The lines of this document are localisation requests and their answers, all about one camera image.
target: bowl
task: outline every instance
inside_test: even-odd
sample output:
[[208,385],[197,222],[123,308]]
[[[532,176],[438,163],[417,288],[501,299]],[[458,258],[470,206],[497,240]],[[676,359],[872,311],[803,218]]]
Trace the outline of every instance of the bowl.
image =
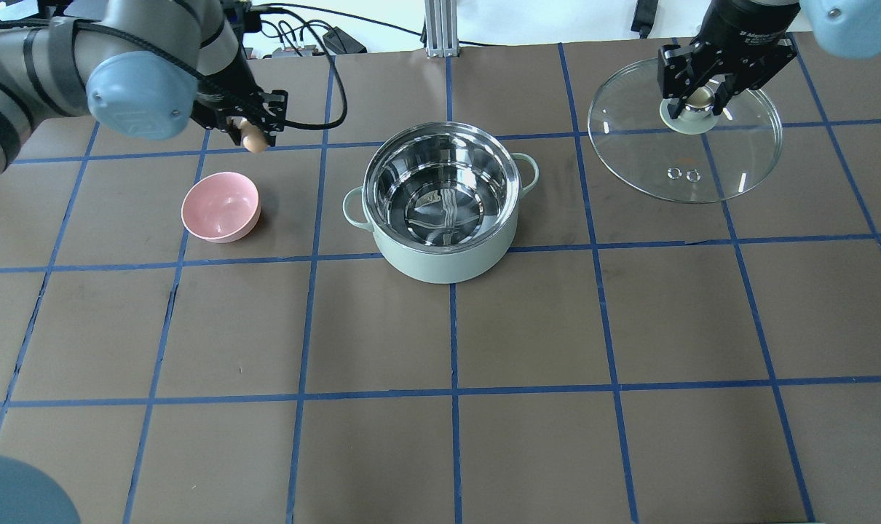
[[195,183],[181,203],[181,222],[208,242],[242,239],[260,218],[260,193],[238,172],[215,172]]

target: blue tape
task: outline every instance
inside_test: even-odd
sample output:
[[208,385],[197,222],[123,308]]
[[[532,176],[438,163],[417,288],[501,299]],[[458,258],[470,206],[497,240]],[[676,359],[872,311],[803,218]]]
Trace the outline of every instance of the blue tape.
[[[327,103],[324,105],[324,122],[331,119],[331,99],[333,99],[333,68],[328,75]],[[315,309],[315,288],[317,287],[317,251],[320,248],[321,215],[324,208],[324,180],[327,173],[327,150],[330,130],[324,130],[321,137],[320,171],[317,175],[317,211],[315,211],[315,235],[311,249],[311,272],[308,276],[308,299],[304,307],[304,336],[301,341],[301,369],[298,375],[298,397],[295,404],[295,426],[291,438],[291,467],[288,471],[288,493],[286,501],[286,522],[291,524],[295,514],[295,492],[298,488],[298,463],[301,451],[301,422],[304,420],[304,398],[308,379],[308,354],[311,349],[312,317]]]
[[10,382],[7,384],[7,395],[4,396],[4,404],[1,407],[0,411],[0,437],[1,437],[1,428],[4,427],[4,419],[7,417],[7,411],[10,407],[10,400],[12,395],[14,394],[15,388],[17,388],[17,380],[20,376],[20,369],[23,368],[23,362],[25,360],[25,356],[27,356],[27,349],[30,348],[30,341],[32,339],[33,329],[36,327],[36,318],[39,316],[39,309],[42,306],[42,298],[45,296],[45,290],[49,285],[49,278],[52,276],[52,268],[55,265],[55,259],[58,257],[58,250],[62,246],[62,239],[65,238],[65,230],[68,228],[68,220],[71,219],[71,212],[75,207],[75,199],[78,198],[78,189],[81,188],[82,179],[84,179],[84,172],[88,166],[88,157],[91,156],[91,148],[94,146],[94,140],[98,138],[98,129],[100,129],[100,124],[95,123],[94,129],[91,130],[91,138],[88,139],[88,145],[84,150],[84,159],[82,160],[81,167],[78,168],[78,175],[75,177],[75,184],[71,189],[71,196],[68,197],[68,205],[65,206],[65,213],[62,216],[62,223],[58,226],[58,235],[55,236],[55,244],[52,248],[52,252],[49,255],[49,263],[45,268],[45,275],[42,277],[42,285],[40,286],[39,296],[36,298],[36,305],[33,307],[32,315],[30,316],[30,322],[27,324],[27,329],[25,329],[25,334],[23,336],[23,343],[20,345],[20,351],[17,354],[17,364],[14,365],[14,373],[12,373],[10,377]]
[[447,120],[448,122],[452,122],[454,120],[454,72],[453,72],[453,64],[451,64],[451,58],[444,58],[444,77],[445,83],[447,86]]
[[[193,183],[197,183],[201,179],[201,173],[205,165],[205,152],[208,151],[208,140],[210,140],[210,132],[205,131],[201,140],[201,152],[198,158],[198,166],[194,173]],[[168,332],[172,324],[172,313],[175,311],[175,297],[178,294],[178,285],[181,283],[181,272],[184,269],[185,250],[188,247],[188,231],[181,230],[181,241],[178,242],[178,257],[175,260],[175,277],[172,281],[172,290],[168,294],[168,302],[165,305],[165,318],[163,319],[162,332],[159,336],[159,347],[157,357],[155,357],[155,366],[152,368],[152,380],[150,381],[149,400],[146,406],[146,414],[143,416],[143,424],[140,431],[140,444],[137,447],[137,458],[133,462],[133,473],[130,475],[130,488],[127,492],[127,504],[124,506],[124,524],[130,523],[133,514],[133,503],[135,495],[137,495],[138,481],[140,481],[140,470],[142,468],[143,456],[146,452],[146,442],[149,438],[149,428],[152,420],[152,400],[157,395],[159,388],[159,378],[162,375],[162,362],[165,358],[165,345],[168,342]]]
[[385,142],[344,142],[328,143],[327,149],[344,149],[347,147],[382,147]]
[[496,137],[498,140],[534,140],[540,138],[574,138],[576,132],[544,132],[544,133],[524,133],[524,134],[500,134]]
[[[874,224],[874,219],[871,218],[871,213],[869,209],[867,209],[867,203],[864,201],[864,197],[861,194],[861,190],[858,189],[858,184],[854,179],[854,175],[851,173],[851,169],[849,167],[849,163],[845,158],[844,152],[842,152],[842,148],[839,145],[839,139],[836,137],[836,133],[832,129],[833,124],[829,121],[829,117],[827,116],[826,109],[823,107],[823,102],[819,98],[819,93],[816,92],[816,85],[813,83],[813,77],[810,76],[810,69],[807,68],[806,62],[803,60],[803,53],[797,54],[797,62],[799,63],[799,67],[803,70],[803,77],[806,79],[806,84],[810,88],[810,94],[813,96],[813,100],[816,102],[816,108],[819,110],[819,115],[822,117],[823,122],[826,123],[826,130],[829,133],[829,139],[832,140],[832,146],[834,150],[836,150],[836,156],[839,157],[839,163],[842,166],[842,170],[845,172],[845,177],[849,181],[849,185],[851,186],[851,192],[854,193],[854,196],[858,200],[858,206],[861,208],[861,211],[864,215],[864,220],[867,222],[867,226],[870,229],[871,235],[875,239],[877,239],[877,245],[880,246],[880,256],[881,256],[881,236],[877,231],[877,226]],[[868,122],[869,120],[853,120],[856,123]]]
[[[846,384],[881,384],[881,375],[851,375],[843,377],[777,378],[781,386],[820,386]],[[507,394],[564,394],[564,392],[636,392],[666,390],[714,390],[729,388],[769,387],[769,378],[743,381],[685,381],[685,382],[631,382],[631,384],[564,384],[548,386],[494,386],[457,388],[457,396],[484,396]],[[307,392],[304,401],[326,402],[362,398],[418,398],[451,396],[450,388],[426,390],[381,390],[354,392]],[[248,402],[292,402],[298,394],[252,394],[218,396],[178,396],[155,398],[87,398],[50,400],[12,400],[9,408],[80,408],[88,405],[193,405],[193,404],[248,404]]]
[[616,424],[618,430],[618,445],[620,446],[621,461],[623,462],[623,473],[625,475],[625,491],[628,494],[629,512],[631,521],[638,523],[638,505],[636,503],[636,495],[634,495],[634,481],[631,477],[631,459],[628,450],[628,437],[625,430],[625,416],[623,405],[621,405],[621,392],[618,390],[618,374],[615,365],[615,353],[612,347],[612,334],[609,325],[608,308],[606,306],[606,289],[603,286],[603,272],[601,272],[601,263],[599,259],[598,242],[596,241],[595,223],[593,222],[593,210],[590,208],[590,192],[586,181],[586,166],[583,162],[583,149],[580,145],[580,124],[577,122],[577,106],[574,102],[573,87],[570,82],[570,72],[566,65],[566,54],[564,54],[564,44],[557,44],[557,51],[560,54],[561,70],[564,72],[564,86],[566,86],[566,98],[569,103],[570,119],[573,122],[573,132],[576,134],[574,142],[577,147],[577,169],[580,170],[580,188],[583,192],[583,203],[586,210],[586,226],[590,233],[590,244],[593,245],[593,268],[596,278],[596,289],[599,294],[599,312],[601,321],[603,322],[604,339],[606,339],[606,356],[609,366],[609,377],[613,385],[612,400],[615,405]]
[[451,427],[454,448],[454,523],[463,522],[463,483],[460,477],[460,364],[459,338],[457,335],[457,285],[450,285],[450,389]]
[[[718,169],[716,168],[716,159],[714,158],[713,151],[711,151],[709,140],[706,138],[706,135],[701,135],[701,139],[703,139],[703,148],[706,150],[706,158],[709,160],[709,169],[711,173],[713,173],[714,181],[716,181],[716,190],[718,191],[719,198],[722,199],[724,198],[724,193],[722,190],[722,183],[719,179]],[[783,405],[783,395],[781,395],[780,384],[777,382],[777,374],[774,371],[774,364],[770,358],[770,348],[767,345],[767,338],[764,335],[764,325],[761,322],[761,315],[757,309],[757,301],[754,298],[754,289],[752,289],[751,286],[751,278],[748,276],[748,268],[746,263],[744,263],[744,255],[741,253],[741,245],[739,243],[738,235],[735,232],[735,224],[732,222],[729,202],[723,199],[721,203],[722,213],[724,219],[726,219],[726,225],[729,228],[729,236],[735,251],[735,258],[738,262],[741,282],[744,285],[744,292],[746,292],[747,295],[748,306],[751,309],[754,330],[757,332],[757,339],[761,346],[761,355],[764,358],[765,368],[767,368],[767,377],[769,378],[771,392],[773,392],[774,395],[774,404],[776,404],[777,414],[781,420],[783,438],[784,441],[786,441],[787,451],[790,454],[790,462],[793,465],[794,475],[796,475],[797,478],[797,488],[799,489],[800,500],[803,503],[803,510],[806,512],[807,520],[811,522],[815,520],[813,515],[813,504],[810,503],[810,492],[807,490],[806,480],[803,477],[803,468],[800,466],[799,456],[797,455],[797,445],[794,444],[793,432],[790,430],[790,420],[787,419],[786,408]]]

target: cooking pot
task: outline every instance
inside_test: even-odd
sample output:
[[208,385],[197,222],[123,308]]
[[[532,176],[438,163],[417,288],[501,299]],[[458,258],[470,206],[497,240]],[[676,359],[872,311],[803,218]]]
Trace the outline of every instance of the cooking pot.
[[[515,159],[534,169],[527,186],[521,186]],[[539,176],[534,159],[508,153],[481,129],[458,122],[421,124],[380,147],[363,185],[344,197],[344,216],[373,233],[398,271],[423,282],[463,282],[488,271],[507,252],[519,202]],[[362,222],[350,216],[357,195]]]

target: glass lid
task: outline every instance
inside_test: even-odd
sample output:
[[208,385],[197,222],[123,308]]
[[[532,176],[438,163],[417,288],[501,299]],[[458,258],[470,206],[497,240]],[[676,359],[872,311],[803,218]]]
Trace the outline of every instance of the glass lid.
[[720,202],[751,190],[781,155],[783,133],[761,90],[733,97],[711,113],[711,80],[670,118],[660,96],[657,59],[633,63],[599,87],[590,105],[590,140],[599,158],[635,189],[672,202]]

